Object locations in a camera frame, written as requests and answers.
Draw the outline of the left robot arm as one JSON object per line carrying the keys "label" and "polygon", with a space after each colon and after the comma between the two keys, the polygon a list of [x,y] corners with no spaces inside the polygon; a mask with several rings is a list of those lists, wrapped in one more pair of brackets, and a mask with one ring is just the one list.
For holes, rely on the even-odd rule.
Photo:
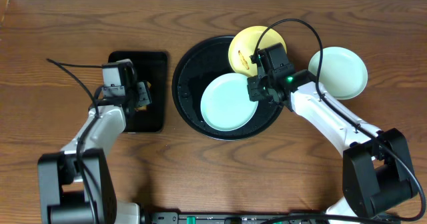
{"label": "left robot arm", "polygon": [[37,162],[43,223],[144,223],[137,203],[118,201],[106,157],[138,109],[149,105],[146,81],[130,59],[101,65],[103,85],[89,93],[87,121],[56,153]]}

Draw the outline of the mint plate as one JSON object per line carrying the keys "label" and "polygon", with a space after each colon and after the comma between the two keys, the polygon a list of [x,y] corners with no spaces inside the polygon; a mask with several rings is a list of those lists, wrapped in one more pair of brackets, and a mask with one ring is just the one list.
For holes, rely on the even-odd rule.
{"label": "mint plate", "polygon": [[227,73],[214,79],[204,90],[200,111],[203,120],[217,131],[234,131],[255,115],[257,101],[250,101],[248,78]]}
{"label": "mint plate", "polygon": [[323,49],[320,83],[336,99],[352,99],[368,84],[368,70],[363,60],[343,47]]}

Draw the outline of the green yellow sponge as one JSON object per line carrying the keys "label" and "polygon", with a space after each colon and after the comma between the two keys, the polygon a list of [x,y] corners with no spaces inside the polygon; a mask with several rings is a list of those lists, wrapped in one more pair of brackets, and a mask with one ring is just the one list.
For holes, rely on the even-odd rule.
{"label": "green yellow sponge", "polygon": [[136,111],[146,111],[147,106],[151,104],[150,87],[151,84],[147,81],[140,81],[137,83],[138,101],[135,104]]}

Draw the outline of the yellow plate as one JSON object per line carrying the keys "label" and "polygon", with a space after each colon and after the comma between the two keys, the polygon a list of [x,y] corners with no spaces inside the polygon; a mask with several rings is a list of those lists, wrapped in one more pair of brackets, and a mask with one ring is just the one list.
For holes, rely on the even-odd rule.
{"label": "yellow plate", "polygon": [[[261,34],[267,29],[265,26],[252,26],[240,31],[233,39],[228,50],[228,59],[234,72],[253,77],[258,74],[257,65],[252,63],[250,56],[254,54],[256,44]],[[275,30],[270,29],[262,38],[258,48],[264,49],[281,43],[287,51],[283,37]]]}

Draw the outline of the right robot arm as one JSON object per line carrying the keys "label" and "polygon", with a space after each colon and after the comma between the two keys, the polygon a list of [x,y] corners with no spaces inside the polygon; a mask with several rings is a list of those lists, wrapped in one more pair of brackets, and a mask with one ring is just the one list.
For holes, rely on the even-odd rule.
{"label": "right robot arm", "polygon": [[405,136],[383,131],[341,104],[338,92],[367,80],[364,62],[353,51],[327,47],[296,71],[280,43],[257,50],[251,62],[258,73],[248,80],[250,99],[285,105],[310,122],[339,152],[343,161],[343,197],[318,223],[399,223],[388,210],[415,197],[425,198]]}

